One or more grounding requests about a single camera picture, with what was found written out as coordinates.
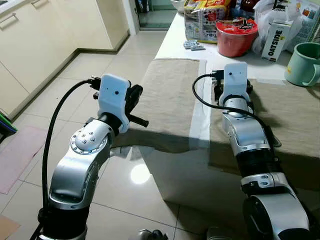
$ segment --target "pink rug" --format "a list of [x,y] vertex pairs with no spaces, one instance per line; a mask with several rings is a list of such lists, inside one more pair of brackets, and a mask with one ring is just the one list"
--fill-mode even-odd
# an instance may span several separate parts
[[0,193],[7,194],[46,141],[47,130],[26,126],[0,152]]

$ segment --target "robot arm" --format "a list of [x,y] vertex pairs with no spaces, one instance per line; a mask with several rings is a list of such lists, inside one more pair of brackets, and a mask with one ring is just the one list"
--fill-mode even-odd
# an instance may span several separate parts
[[[224,69],[220,106],[253,113],[247,94],[247,64]],[[224,111],[222,126],[228,134],[248,199],[243,214],[254,240],[312,239],[305,209],[283,173],[260,123],[246,114]]]
[[48,195],[48,210],[39,211],[42,223],[40,240],[84,240],[87,218],[92,202],[99,169],[108,159],[110,148],[119,133],[125,133],[129,122],[147,126],[145,121],[130,115],[137,105],[143,88],[131,87],[120,77],[106,74],[100,78],[98,119],[89,120],[76,131],[69,149],[54,170]]

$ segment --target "instant noodle cup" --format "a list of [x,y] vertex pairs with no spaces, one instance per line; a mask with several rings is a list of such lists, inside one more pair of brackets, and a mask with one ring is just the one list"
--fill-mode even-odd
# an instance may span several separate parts
[[258,34],[258,25],[243,17],[216,23],[218,52],[226,57],[239,57],[251,47]]

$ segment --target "green mug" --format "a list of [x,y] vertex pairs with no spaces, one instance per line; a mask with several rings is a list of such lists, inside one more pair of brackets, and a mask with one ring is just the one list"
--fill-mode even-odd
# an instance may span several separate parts
[[284,77],[294,85],[304,87],[315,85],[320,78],[320,43],[297,44]]

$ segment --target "mug handle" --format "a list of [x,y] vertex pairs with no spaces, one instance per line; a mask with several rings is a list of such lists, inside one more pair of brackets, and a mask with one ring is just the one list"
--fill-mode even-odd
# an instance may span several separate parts
[[313,64],[313,66],[314,66],[313,78],[309,82],[302,82],[302,84],[306,87],[314,85],[317,82],[317,80],[320,78],[320,65]]

